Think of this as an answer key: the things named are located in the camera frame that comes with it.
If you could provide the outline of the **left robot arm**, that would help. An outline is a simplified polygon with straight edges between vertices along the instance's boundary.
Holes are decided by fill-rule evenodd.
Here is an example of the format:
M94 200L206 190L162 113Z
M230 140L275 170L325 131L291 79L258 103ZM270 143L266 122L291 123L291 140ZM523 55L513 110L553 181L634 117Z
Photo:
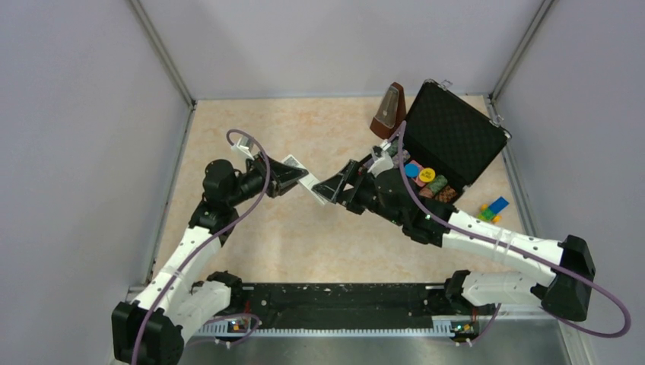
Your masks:
M119 303L112 312L116 360L176 364L209 319L241 310L244 295L234 287L237 277L220 273L202 284L197 277L241 222L238 205L282 196L308 175L292 157L280 162L257 154L246 159L245 167L240 172L225 159L207 165L202 199L175 251L133 301Z

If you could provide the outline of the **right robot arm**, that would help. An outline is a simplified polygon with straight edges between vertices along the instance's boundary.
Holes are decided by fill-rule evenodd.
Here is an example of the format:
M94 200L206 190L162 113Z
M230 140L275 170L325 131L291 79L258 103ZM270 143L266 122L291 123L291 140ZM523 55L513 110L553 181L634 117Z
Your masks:
M373 175L356 160L313 191L355 214L372 212L417 243L470 252L513 269L505 275L454 274L446 283L446 304L455 313L520 303L575 322L588 316L596 268L587 242L578 236L548 240L504 229L450 203L420 196L397 168Z

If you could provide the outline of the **white remote control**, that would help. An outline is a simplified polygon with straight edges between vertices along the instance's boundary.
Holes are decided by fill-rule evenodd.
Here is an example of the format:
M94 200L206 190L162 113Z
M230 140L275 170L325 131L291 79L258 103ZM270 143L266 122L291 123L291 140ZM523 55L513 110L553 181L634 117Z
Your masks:
M327 201L313 191L313 187L320 182L293 154L287 155L281 162L289 167L296 167L307 171L307 175L299 178L298 184L306 189L319 205L324 206Z

